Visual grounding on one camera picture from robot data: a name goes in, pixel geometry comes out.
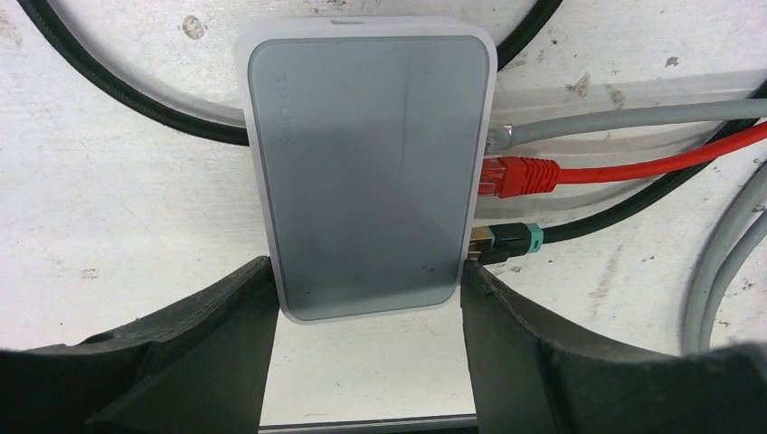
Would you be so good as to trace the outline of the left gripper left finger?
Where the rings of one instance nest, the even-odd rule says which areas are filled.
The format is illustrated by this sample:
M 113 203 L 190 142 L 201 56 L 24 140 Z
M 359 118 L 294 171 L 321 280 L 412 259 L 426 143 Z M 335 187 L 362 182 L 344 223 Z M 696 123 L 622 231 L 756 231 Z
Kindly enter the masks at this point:
M 4 433 L 255 433 L 279 301 L 271 262 L 93 335 L 1 353 Z

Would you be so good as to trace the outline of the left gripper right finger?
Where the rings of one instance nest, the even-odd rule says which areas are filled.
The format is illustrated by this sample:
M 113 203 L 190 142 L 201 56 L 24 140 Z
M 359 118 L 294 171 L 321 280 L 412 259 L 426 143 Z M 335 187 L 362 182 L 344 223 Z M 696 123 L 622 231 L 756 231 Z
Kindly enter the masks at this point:
M 610 339 L 474 261 L 460 307 L 482 433 L 763 433 L 766 347 L 672 356 Z

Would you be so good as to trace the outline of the white network switch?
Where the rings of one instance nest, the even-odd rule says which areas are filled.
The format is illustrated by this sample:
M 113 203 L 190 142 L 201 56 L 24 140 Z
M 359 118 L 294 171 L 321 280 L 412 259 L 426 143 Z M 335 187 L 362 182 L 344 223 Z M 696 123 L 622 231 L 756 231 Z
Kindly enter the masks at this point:
M 450 300 L 497 76 L 489 34 L 445 16 L 270 18 L 233 53 L 284 315 Z

